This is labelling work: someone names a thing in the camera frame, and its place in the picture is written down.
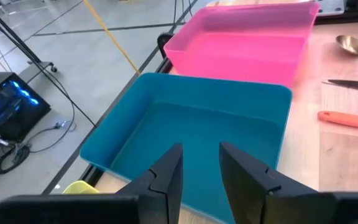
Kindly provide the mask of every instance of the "metal stand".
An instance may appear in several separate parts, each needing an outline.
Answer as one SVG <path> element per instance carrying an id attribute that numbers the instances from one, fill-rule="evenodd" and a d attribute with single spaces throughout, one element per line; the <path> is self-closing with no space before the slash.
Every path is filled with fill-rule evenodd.
<path id="1" fill-rule="evenodd" d="M 11 40 L 29 59 L 30 66 L 19 74 L 20 78 L 26 83 L 33 80 L 38 74 L 42 73 L 47 67 L 51 66 L 51 71 L 57 72 L 57 68 L 52 62 L 43 62 L 36 54 L 24 43 L 24 41 L 0 18 L 0 31 Z"/>

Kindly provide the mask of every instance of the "wooden table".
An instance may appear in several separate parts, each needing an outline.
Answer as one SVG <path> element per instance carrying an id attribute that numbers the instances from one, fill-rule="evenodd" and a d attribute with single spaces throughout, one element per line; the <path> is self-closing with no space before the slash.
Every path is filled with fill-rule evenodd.
<path id="1" fill-rule="evenodd" d="M 277 1 L 237 0 L 210 5 L 266 2 Z M 339 34 L 358 38 L 358 23 L 313 28 L 296 75 L 278 162 L 278 171 L 319 191 L 358 191 L 358 129 L 317 120 L 317 112 L 321 110 L 358 114 L 358 90 L 321 83 L 328 78 L 358 80 L 358 57 L 345 54 L 335 44 L 335 36 Z M 104 173 L 96 188 L 101 192 L 116 192 L 125 184 Z M 185 209 L 181 210 L 180 223 L 210 222 Z"/>

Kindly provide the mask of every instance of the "gray floor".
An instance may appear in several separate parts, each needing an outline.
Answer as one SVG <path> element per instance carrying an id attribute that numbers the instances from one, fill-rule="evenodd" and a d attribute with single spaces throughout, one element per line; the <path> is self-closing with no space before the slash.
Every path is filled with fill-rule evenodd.
<path id="1" fill-rule="evenodd" d="M 198 0 L 192 8 L 195 13 L 209 0 Z M 90 0 L 108 27 L 144 26 L 173 22 L 174 0 Z M 27 0 L 4 7 L 2 18 L 26 44 L 44 61 L 55 63 L 59 72 L 55 76 L 62 82 L 73 101 L 94 121 L 101 117 L 117 94 L 133 76 L 134 71 L 104 32 L 85 32 L 63 35 L 34 36 L 34 34 L 100 29 L 86 6 L 80 0 L 58 0 L 46 4 Z M 177 2 L 178 19 L 182 15 L 181 1 Z M 171 26 L 146 29 L 115 30 L 114 36 L 140 67 L 157 46 L 159 34 Z M 0 33 L 0 49 L 5 60 L 16 73 L 27 67 L 25 55 Z M 152 58 L 144 72 L 154 72 L 162 61 L 159 53 Z M 69 101 L 42 75 L 30 85 L 44 97 L 53 110 L 32 130 L 53 126 L 58 121 L 71 119 Z M 55 147 L 31 154 L 18 168 L 0 175 L 0 200 L 11 195 L 40 194 L 62 168 L 67 159 L 92 128 L 86 118 L 76 112 L 77 128 Z M 48 146 L 60 137 L 63 130 L 39 136 L 33 150 Z M 71 182 L 78 180 L 87 162 L 77 158 L 52 193 L 59 194 Z"/>

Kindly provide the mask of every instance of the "orange handle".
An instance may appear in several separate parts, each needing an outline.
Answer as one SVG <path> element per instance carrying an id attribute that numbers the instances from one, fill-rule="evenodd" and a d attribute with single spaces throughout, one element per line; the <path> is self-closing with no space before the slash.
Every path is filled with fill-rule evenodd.
<path id="1" fill-rule="evenodd" d="M 336 124 L 352 126 L 358 128 L 358 115 L 346 114 L 333 111 L 320 111 L 317 114 L 318 119 Z"/>

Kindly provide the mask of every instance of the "metal spoon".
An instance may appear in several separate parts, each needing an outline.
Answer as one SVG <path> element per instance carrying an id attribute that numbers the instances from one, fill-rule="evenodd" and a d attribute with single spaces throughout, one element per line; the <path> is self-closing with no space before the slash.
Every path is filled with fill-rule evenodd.
<path id="1" fill-rule="evenodd" d="M 347 52 L 358 55 L 358 40 L 349 35 L 339 35 L 336 37 L 336 42 Z"/>

